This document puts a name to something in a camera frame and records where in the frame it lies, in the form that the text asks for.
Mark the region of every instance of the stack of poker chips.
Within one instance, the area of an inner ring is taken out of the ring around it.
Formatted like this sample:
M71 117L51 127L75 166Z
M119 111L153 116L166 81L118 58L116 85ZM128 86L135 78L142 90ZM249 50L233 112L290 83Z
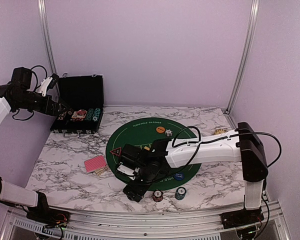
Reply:
M100 113L101 113L100 108L96 108L96 109L94 110L94 113L93 113L93 116L92 116L92 120L93 120L94 122L97 122L97 121L98 121L98 119L99 119L99 117L100 117Z
M161 202L164 199L164 193L160 190L156 190L152 194L152 199L155 202Z
M94 112L95 110L93 108L89 108L88 112L86 113L86 116L85 116L85 121L91 121L92 120L92 117L94 116Z
M182 200L185 198L186 193L187 193L187 190L181 186L181 187L178 187L177 190L175 191L174 197L177 200Z

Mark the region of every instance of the playing card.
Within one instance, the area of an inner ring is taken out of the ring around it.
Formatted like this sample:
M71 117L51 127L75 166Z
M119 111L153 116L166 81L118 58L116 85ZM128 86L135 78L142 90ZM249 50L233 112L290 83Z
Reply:
M84 165L85 165L86 172L92 173L97 169L104 168L107 165L107 163L104 156L100 155L84 161Z

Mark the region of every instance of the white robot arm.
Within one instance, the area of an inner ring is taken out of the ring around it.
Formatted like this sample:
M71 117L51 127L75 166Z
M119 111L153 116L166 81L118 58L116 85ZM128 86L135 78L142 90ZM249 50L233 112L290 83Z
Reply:
M165 156L167 163L171 168L179 168L187 164L188 160L196 151L198 145L204 142L212 142L202 145L191 164L208 164L214 162L241 162L241 151L238 147L239 136L231 137L236 135L235 130L230 130L226 133L206 136L201 139L198 143L189 143L198 141L197 138L193 139L177 139L175 145L179 147L173 147L172 141L169 141L166 151L168 152ZM261 197L264 185L264 179L257 182L244 181L245 184L245 200L244 206L247 210L259 209L261 206Z
M18 109L28 109L28 111L38 111L46 115L57 116L68 110L65 103L54 102L50 95L46 95L47 89L53 88L58 80L58 76L53 74L45 79L41 86L40 93L27 91L31 84L32 71L30 69L19 67L15 68L12 74L12 80L0 86L0 124L10 111ZM26 206L29 209L27 217L47 224L54 224L58 219L56 210L50 209L46 196L41 192L35 192L15 184L4 181L0 177L0 202L10 206Z
M123 189L127 197L139 202L151 184L181 172L189 164L242 162L244 209L221 214L223 226L239 227L263 219L261 200L268 167L264 146L257 136L260 133L240 122L238 129L214 136L177 139L179 134L174 139L155 140L150 149L130 144L123 147L117 173L131 179Z

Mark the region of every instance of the white marble surface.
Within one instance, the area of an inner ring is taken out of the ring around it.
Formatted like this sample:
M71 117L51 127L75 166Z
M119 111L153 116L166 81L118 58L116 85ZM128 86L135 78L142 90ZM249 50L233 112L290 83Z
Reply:
M215 129L230 129L219 108L202 107L106 107L99 133L81 138L64 138L51 133L37 160L27 189L43 192L51 206L103 212L187 211L243 202L244 181L241 163L219 162L202 165L195 177L183 185L183 200L174 197L176 189L164 191L161 202L148 191L139 202L128 200L125 184L108 172L97 176L86 173L84 161L105 155L111 134L123 124L148 117L195 125L204 136Z

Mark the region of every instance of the wire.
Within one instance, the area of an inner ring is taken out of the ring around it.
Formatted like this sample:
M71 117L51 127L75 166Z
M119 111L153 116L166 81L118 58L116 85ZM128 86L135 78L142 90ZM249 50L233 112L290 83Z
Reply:
M33 66L30 70L33 72L33 74L35 75L35 77L36 77L36 85L35 85L35 88L34 88L34 92L41 86L41 84L40 85L38 85L38 76L36 75L36 73L33 71L33 69L35 69L35 68L42 68L43 70L44 70L44 72L45 72L45 79L48 77L48 71L47 71L47 69L44 67L44 66L42 66L42 65L35 65L35 66Z
M39 83L39 81L38 81L38 76L37 76L37 74L34 72L34 71L32 71L31 70L31 72L34 74L34 76L35 76L35 87L34 87L34 89L33 89L33 92L35 92L36 90L37 90L37 88L38 88L38 83Z
M19 112L20 112L20 109L18 109L18 110L16 111L16 113L12 115L12 118L13 118L14 120L18 120L18 121L27 121L27 120L31 119L31 118L35 115L35 112L33 111L32 114L31 114L31 116L29 116L29 117L27 117L27 118L25 118L25 119L15 118L15 116L17 116L17 115L19 114Z
M62 240L64 238L64 230L62 229L62 227L59 225L59 228L61 230L61 237L59 238L59 240Z
M281 154L282 154L282 146L281 146L281 143L279 141L278 138L276 138L274 135L270 134L270 133L267 133L267 132L262 132L262 131L254 131L254 132L245 132L245 133L238 133L238 134L234 134L234 135L230 135L230 138L233 138L233 137L237 137L237 136L244 136L244 135L265 135L265 136L269 136L271 138L273 138L278 146L279 146L279 154L278 156L275 158L274 161L272 161L267 167L271 167L273 164L275 164L279 158L281 157Z
M40 234L40 236L38 236L35 231L33 231L33 234L34 234L36 240L49 240L51 238L51 236L46 238L47 237L46 235L42 235L40 233L38 233L38 234Z
M25 209L25 207L24 207L24 206L22 206L22 205L19 205L19 206L20 206L20 207L22 208L22 210L23 210L23 211L25 211L26 213L28 213L28 212L29 212L28 210L26 210L26 209Z
M32 68L30 68L30 70L33 70L35 68L42 68L44 70L44 72L45 72L45 78L48 77L48 71L47 71L47 69L44 66L42 66L42 65L35 65Z
M177 137L180 135L180 133L182 133L184 130L186 129L196 129L198 134L199 134L199 137L198 137L198 141L195 142L195 141L189 141L189 142L182 142L182 143L179 143L177 145L174 145ZM280 158L281 154L282 154L282 146L281 146L281 143L280 141L278 140L278 138L276 138L274 135L270 134L270 133L267 133L267 132L261 132L261 131L255 131L255 132L245 132L245 133L238 133L238 134L233 134L233 135L230 135L229 138L233 138L233 137L238 137L238 136L245 136L245 135L265 135L265 136L269 136L269 137L272 137L278 144L279 146L279 154L278 156L275 158L275 160L273 162L271 162L267 167L269 168L270 166L272 166L274 163L276 163L278 161L278 159ZM143 182L143 183L136 183L134 184L132 182L132 185L138 185L138 186L143 186L143 185L149 185L149 184L154 184L154 183L158 183L162 180L164 180L165 178L169 178L181 171L183 171L187 166L190 165L190 163L192 162L192 160L195 158L195 156L197 155L198 151L199 151L199 148L201 146L201 144L211 144L211 143L214 143L214 142L217 142L217 141L220 141L220 140L223 140L223 139L227 139L228 137L227 136L222 136L222 137L219 137L219 138L216 138L216 139L213 139L213 140L210 140L210 141L201 141L201 133L200 133L200 130L196 127L196 126L187 126L183 129L181 129L177 135L174 137L173 141L172 141L172 147L173 148L177 148L179 146L182 146L182 145L185 145L185 144L198 144L198 146L196 147L193 155L191 156L191 158L189 159L189 161L181 168L181 169L178 169L176 172L174 173L167 173L165 176L157 179L157 180L152 180L152 181L149 181L149 182Z
M179 135L187 129L195 129L198 132L198 141L188 141L188 142L185 141L185 142L182 142L182 143L179 143L179 144L175 145L175 142L176 142L177 138L179 137ZM180 147L180 146L185 145L185 144L197 144L200 141L201 141L201 132L200 132L199 128L197 128L196 126L187 126L187 127L184 127L183 129L181 129L175 135L175 137L173 138L173 141L172 141L172 147L177 148L177 147Z
M64 220L65 222L67 221L67 218L66 218L65 215L63 215L62 213L57 214L57 216L59 216L59 215L62 215L62 216L63 216L63 220Z
M259 220L259 222L260 222L260 228L262 227L262 225L263 225L263 223L262 223L262 221L261 221L261 219L258 217L258 220Z
M269 219L270 219L270 208L269 208L269 205L268 205L268 203L266 202L266 200L265 200L265 198L264 198L263 195L261 196L261 198L262 198L263 202L265 203L266 209L267 209L267 211L268 211L268 218L266 219L266 222L265 222L264 227L263 227L262 230L255 236L254 239L257 239L257 238L264 232L264 230L266 229L266 227L267 227L267 225L268 225L268 223L269 223Z

